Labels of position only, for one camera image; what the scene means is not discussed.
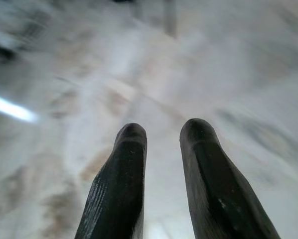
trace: blurry background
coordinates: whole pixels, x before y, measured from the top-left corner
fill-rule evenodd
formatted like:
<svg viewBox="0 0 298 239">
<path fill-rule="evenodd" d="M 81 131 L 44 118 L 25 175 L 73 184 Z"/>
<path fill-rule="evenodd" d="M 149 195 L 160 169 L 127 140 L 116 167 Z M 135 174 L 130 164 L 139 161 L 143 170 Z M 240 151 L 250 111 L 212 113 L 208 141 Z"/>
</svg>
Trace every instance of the blurry background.
<svg viewBox="0 0 298 239">
<path fill-rule="evenodd" d="M 0 239 L 74 238 L 128 122 L 148 135 L 144 238 L 193 239 L 194 117 L 298 239 L 298 0 L 0 0 Z"/>
</svg>

